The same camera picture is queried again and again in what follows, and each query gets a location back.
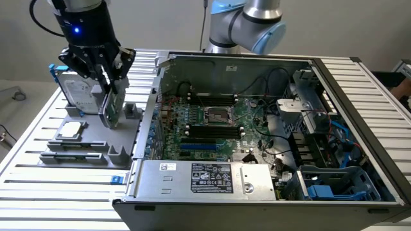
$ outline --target sticker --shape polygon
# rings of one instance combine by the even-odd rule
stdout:
[[[234,193],[230,164],[191,164],[194,193]]]
[[[226,71],[238,71],[238,66],[227,66]]]
[[[161,171],[175,171],[178,169],[177,163],[162,163],[161,164]]]

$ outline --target warning label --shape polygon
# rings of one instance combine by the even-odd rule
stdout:
[[[230,164],[191,164],[194,193],[234,193]]]

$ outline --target green circuit board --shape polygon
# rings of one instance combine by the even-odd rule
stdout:
[[[258,151],[258,141],[265,143],[269,138],[263,137],[254,129],[254,117],[259,107],[251,107],[251,98],[243,98],[230,107],[190,105],[185,100],[166,99],[171,102],[163,106],[163,125],[166,144],[162,159],[166,160],[206,160],[229,161],[234,154],[247,155],[250,148]],[[259,111],[257,118],[263,118],[263,111]],[[222,126],[245,128],[245,135],[241,139],[215,139],[218,150],[182,150],[182,139],[187,138],[186,128],[191,126]],[[267,127],[259,130],[269,133]]]

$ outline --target motherboard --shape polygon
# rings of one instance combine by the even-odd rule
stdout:
[[[235,161],[263,156],[269,121],[254,98],[170,97],[162,106],[166,145],[162,159]]]

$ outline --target slotted metal surface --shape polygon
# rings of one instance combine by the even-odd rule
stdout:
[[[149,93],[157,73],[155,51],[138,51],[134,68],[129,75],[131,87],[126,100],[146,108]],[[385,96],[378,89],[372,88],[373,82],[368,75],[349,58],[326,58],[325,63],[336,74],[337,80],[345,82],[345,90],[365,118],[370,119],[372,128],[382,142],[389,145],[390,155],[405,171],[410,173],[410,154],[394,148],[392,138],[398,136],[411,139],[405,129],[405,119],[385,102]],[[364,82],[368,94],[361,94]],[[364,102],[382,103],[376,113]],[[19,142],[0,164],[0,230],[37,231],[127,231],[119,215],[111,206],[111,199],[121,197],[126,186],[110,185],[111,176],[125,174],[125,170],[74,169],[38,167],[39,154],[47,149],[46,139],[51,139],[67,115],[61,90],[57,91],[46,104]],[[401,127],[394,127],[394,120],[402,121]],[[366,231],[406,231],[410,230],[411,219],[401,223],[373,226]]]

